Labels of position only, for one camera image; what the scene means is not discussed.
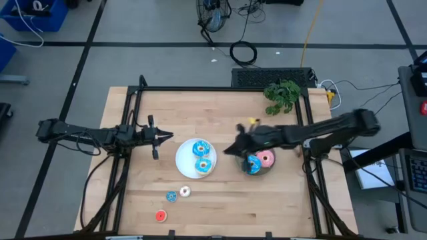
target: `small donut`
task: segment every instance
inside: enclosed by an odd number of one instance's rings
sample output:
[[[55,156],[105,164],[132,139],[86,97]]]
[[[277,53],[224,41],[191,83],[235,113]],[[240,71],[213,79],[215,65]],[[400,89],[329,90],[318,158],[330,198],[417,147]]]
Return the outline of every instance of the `small donut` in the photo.
[[[157,211],[157,213],[155,213],[155,220],[158,223],[163,223],[164,221],[166,221],[166,219],[167,219],[167,213],[165,210],[161,209]]]
[[[175,191],[168,191],[166,193],[166,200],[171,202],[171,203],[175,203],[177,198],[178,198],[178,196],[177,196]]]
[[[188,186],[183,186],[179,190],[179,194],[181,195],[181,197],[188,197],[190,193],[191,193],[191,189]]]

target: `green plant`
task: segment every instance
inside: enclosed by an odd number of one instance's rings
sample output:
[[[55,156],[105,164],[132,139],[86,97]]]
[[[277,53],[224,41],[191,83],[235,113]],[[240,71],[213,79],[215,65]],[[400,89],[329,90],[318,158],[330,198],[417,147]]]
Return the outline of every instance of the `green plant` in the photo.
[[[289,113],[294,103],[300,97],[301,89],[293,81],[280,80],[280,83],[272,83],[264,89],[264,96],[275,105],[266,108],[268,115],[276,115],[282,107],[285,107],[284,113]]]

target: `blue donut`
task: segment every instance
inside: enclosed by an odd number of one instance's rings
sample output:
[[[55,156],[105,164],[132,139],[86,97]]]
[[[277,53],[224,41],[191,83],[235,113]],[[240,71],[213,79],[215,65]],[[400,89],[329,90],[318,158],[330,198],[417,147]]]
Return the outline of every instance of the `blue donut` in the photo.
[[[251,165],[251,171],[249,174],[255,174],[261,169],[261,160],[254,155],[250,155],[248,158],[249,164]]]
[[[209,154],[211,147],[209,146],[209,143],[206,143],[205,141],[197,141],[193,145],[193,153],[197,157],[205,157]]]
[[[199,158],[194,167],[199,174],[206,175],[211,171],[212,162],[209,159]]]
[[[168,200],[171,203],[175,203],[177,199],[177,194],[175,191],[168,191],[166,193],[166,200]]]

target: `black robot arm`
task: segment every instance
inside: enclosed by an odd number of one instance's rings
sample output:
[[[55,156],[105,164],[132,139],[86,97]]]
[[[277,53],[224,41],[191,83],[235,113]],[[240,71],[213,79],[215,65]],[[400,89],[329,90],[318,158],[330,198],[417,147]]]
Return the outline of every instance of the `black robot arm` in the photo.
[[[357,109],[339,117],[321,121],[307,126],[298,125],[260,125],[247,133],[238,125],[239,135],[236,141],[224,153],[245,157],[257,151],[281,147],[293,149],[305,140],[311,139],[310,155],[318,157],[329,153],[330,149],[357,136],[373,136],[380,130],[380,125],[372,111]],[[331,134],[322,139],[313,139]]]
[[[153,158],[158,159],[157,147],[173,137],[173,133],[162,131],[154,127],[153,116],[148,116],[149,125],[142,125],[141,131],[136,131],[131,125],[117,125],[113,128],[89,129],[67,124],[58,119],[48,119],[39,122],[36,133],[42,143],[51,143],[60,140],[101,147],[107,153],[122,153],[126,149],[137,146],[152,145]]]

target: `wooden tabletop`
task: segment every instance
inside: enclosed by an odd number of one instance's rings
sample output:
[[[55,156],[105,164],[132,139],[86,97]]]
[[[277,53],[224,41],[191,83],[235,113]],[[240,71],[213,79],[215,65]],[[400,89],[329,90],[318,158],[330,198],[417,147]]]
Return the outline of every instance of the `wooden tabletop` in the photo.
[[[127,87],[110,88],[101,127],[120,123],[126,91]],[[309,93],[314,121],[329,119],[325,91],[310,89]],[[150,146],[133,150],[119,234],[167,235],[173,229],[176,235],[263,237],[271,231],[274,237],[315,237],[303,159],[298,151],[275,149],[274,168],[259,177],[243,174],[234,157],[222,152],[234,142],[236,124],[248,126],[249,117],[260,118],[265,125],[297,124],[294,110],[267,116],[264,109],[269,104],[261,92],[144,91],[138,122],[147,124],[147,116],[153,115],[155,125],[174,132],[174,137],[159,147],[159,160],[152,158]],[[304,108],[302,112],[307,123]],[[178,147],[191,138],[208,140],[218,154],[215,169],[203,179],[184,177],[175,165]],[[94,157],[90,170],[104,157],[105,153]],[[332,151],[330,158],[341,161],[337,151]],[[86,224],[105,199],[111,163],[109,160],[102,165],[89,182]],[[357,232],[344,170],[328,161],[323,166],[332,207]],[[183,185],[191,187],[191,196],[167,202],[165,194],[178,192]],[[326,232],[323,209],[318,205]],[[159,209],[167,211],[164,223],[155,220]],[[81,228],[78,220],[75,228]]]

